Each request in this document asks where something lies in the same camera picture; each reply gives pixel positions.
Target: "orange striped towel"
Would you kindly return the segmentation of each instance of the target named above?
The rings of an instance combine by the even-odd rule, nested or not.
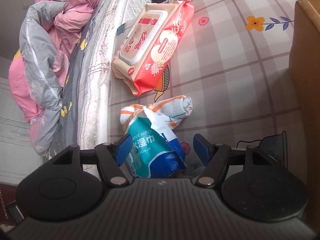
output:
[[[192,100],[190,97],[177,96],[148,105],[147,108],[162,117],[172,130],[176,128],[185,117],[191,114]],[[120,122],[124,131],[127,130],[132,118],[142,111],[143,106],[138,104],[126,106],[121,109]]]

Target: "wall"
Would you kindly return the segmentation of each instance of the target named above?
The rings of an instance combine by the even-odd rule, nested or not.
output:
[[[0,56],[13,58],[19,49],[19,32],[21,24],[26,16],[26,10],[22,4],[29,7],[35,0],[0,0]]]
[[[29,140],[29,124],[0,78],[0,183],[17,185],[40,165]]]
[[[11,64],[10,59],[0,57],[0,77],[8,79],[9,67]]]

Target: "blanket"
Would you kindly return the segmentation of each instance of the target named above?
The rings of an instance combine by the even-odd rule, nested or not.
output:
[[[99,1],[36,0],[22,23],[9,84],[30,123],[30,141],[39,155],[49,148],[57,127],[68,57]]]

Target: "flower pattern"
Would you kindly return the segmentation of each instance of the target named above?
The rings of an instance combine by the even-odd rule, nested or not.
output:
[[[201,25],[201,26],[204,26],[204,25],[206,25],[208,22],[209,22],[209,18],[208,18],[208,17],[202,17],[202,18],[199,20],[198,24]]]
[[[183,149],[184,153],[186,155],[188,155],[190,153],[190,149],[191,149],[190,145],[186,142],[182,142],[182,143],[180,143],[180,145],[181,145],[181,148]]]
[[[156,76],[157,74],[159,74],[159,70],[162,69],[162,67],[164,67],[162,62],[153,63],[153,65],[151,66],[151,74]]]
[[[280,16],[282,21],[279,21],[276,18],[269,17],[269,19],[272,21],[271,23],[264,23],[265,19],[263,17],[254,17],[254,16],[248,16],[247,20],[248,23],[246,24],[245,28],[248,31],[251,31],[253,29],[257,30],[258,32],[262,32],[263,30],[268,31],[272,29],[276,24],[282,24],[282,30],[285,31],[289,27],[289,23],[293,22],[288,17]]]
[[[31,81],[31,93],[30,95],[35,98],[42,98],[44,88],[38,80]]]
[[[262,24],[264,23],[265,19],[263,17],[256,18],[254,16],[248,16],[247,21],[248,24],[245,26],[245,28],[248,31],[255,29],[258,32],[262,32],[264,30]]]

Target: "wet wipes package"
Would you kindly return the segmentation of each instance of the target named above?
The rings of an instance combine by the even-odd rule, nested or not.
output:
[[[194,8],[189,3],[146,4],[125,41],[116,47],[112,71],[134,95],[152,90],[162,77],[191,22]]]
[[[132,118],[126,133],[131,134],[133,140],[125,161],[132,176],[166,178],[186,168],[185,153],[177,137],[166,122],[147,107]]]

